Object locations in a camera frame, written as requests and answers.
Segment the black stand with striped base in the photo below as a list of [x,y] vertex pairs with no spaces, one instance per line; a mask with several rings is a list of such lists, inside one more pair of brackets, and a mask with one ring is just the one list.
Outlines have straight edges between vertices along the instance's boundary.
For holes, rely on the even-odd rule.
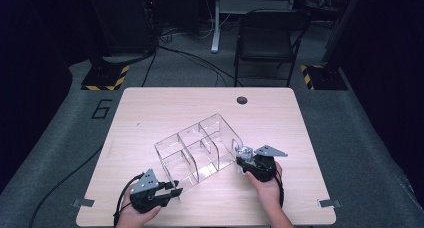
[[89,58],[91,67],[81,82],[82,90],[118,90],[129,69],[127,62],[109,62],[102,56]]
[[339,72],[347,42],[353,30],[356,6],[360,0],[349,0],[327,44],[322,65],[301,65],[300,69],[309,90],[347,90]]

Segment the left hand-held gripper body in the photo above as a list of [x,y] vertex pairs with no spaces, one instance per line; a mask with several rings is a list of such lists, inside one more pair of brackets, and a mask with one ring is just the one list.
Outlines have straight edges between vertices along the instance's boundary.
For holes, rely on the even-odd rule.
[[155,201],[155,194],[162,188],[163,182],[159,182],[154,171],[148,169],[130,189],[132,207],[139,213],[147,213],[152,210],[158,206]]

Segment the white metal desk frame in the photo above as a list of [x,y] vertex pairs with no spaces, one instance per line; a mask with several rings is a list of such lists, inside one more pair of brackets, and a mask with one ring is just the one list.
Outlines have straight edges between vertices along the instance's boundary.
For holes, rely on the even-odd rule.
[[215,0],[215,18],[213,21],[213,39],[211,52],[219,51],[221,14],[246,14],[255,9],[292,9],[294,0]]

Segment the black cabinet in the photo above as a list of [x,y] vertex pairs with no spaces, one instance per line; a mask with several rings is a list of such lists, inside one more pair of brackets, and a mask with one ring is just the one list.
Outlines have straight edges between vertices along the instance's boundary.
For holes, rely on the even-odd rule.
[[92,0],[110,54],[154,51],[142,0]]

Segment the black folding chair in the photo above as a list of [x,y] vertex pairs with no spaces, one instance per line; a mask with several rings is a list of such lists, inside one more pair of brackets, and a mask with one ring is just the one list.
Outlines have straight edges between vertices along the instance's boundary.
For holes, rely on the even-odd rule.
[[239,62],[289,64],[284,77],[290,85],[302,38],[311,24],[311,15],[302,10],[255,9],[240,19],[234,57],[234,86],[239,81]]

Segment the person's left hand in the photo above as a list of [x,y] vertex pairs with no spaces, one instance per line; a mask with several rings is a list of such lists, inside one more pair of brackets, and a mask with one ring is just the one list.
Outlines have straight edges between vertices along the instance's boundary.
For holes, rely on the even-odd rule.
[[115,228],[143,228],[143,226],[155,218],[161,211],[161,206],[156,206],[147,213],[139,213],[130,201],[130,189],[124,193],[119,219]]

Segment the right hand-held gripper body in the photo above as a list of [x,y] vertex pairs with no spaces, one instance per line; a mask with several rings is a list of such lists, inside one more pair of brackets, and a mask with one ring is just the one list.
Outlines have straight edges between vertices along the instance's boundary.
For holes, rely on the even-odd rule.
[[269,145],[256,149],[253,157],[255,164],[254,177],[261,182],[270,181],[277,173],[275,158],[287,156],[287,153]]

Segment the grey metal table bracket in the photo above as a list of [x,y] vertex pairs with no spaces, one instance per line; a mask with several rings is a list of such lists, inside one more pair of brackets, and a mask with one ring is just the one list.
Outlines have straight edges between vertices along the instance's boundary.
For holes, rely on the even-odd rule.
[[342,206],[341,202],[337,199],[326,199],[326,200],[319,200],[318,204],[322,207],[331,207],[331,208],[339,208]]
[[74,206],[74,207],[78,207],[78,208],[80,208],[80,207],[82,207],[82,206],[84,206],[84,207],[92,207],[92,206],[93,206],[93,204],[94,204],[94,200],[91,200],[91,199],[85,199],[85,198],[82,198],[82,199],[75,199],[75,200],[72,202],[72,206]]

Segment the clear acrylic organizer rack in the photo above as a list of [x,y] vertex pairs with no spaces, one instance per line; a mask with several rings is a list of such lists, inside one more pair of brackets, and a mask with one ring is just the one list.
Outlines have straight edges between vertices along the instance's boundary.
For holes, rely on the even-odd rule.
[[174,189],[187,191],[236,160],[241,138],[214,114],[154,144]]

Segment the person's right hand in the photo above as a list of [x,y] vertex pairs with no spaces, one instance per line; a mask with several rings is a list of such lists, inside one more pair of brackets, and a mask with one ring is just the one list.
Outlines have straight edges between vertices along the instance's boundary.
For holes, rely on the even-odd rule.
[[265,211],[281,211],[280,204],[281,187],[282,187],[282,168],[278,162],[275,162],[276,175],[267,182],[257,180],[251,172],[246,172],[245,176],[256,189],[260,204]]

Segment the white grey patterned cloth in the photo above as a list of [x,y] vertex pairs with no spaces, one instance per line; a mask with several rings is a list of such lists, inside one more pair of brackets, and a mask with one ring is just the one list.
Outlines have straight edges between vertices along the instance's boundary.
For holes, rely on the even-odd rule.
[[249,147],[242,147],[242,148],[239,148],[238,150],[237,150],[237,156],[239,156],[239,157],[245,157],[245,158],[247,158],[247,157],[251,157],[251,158],[253,158],[253,162],[237,162],[236,161],[236,163],[240,166],[240,165],[242,165],[242,164],[249,164],[250,166],[251,166],[251,170],[255,167],[255,163],[254,163],[254,155],[253,155],[253,149],[252,148],[249,148]]

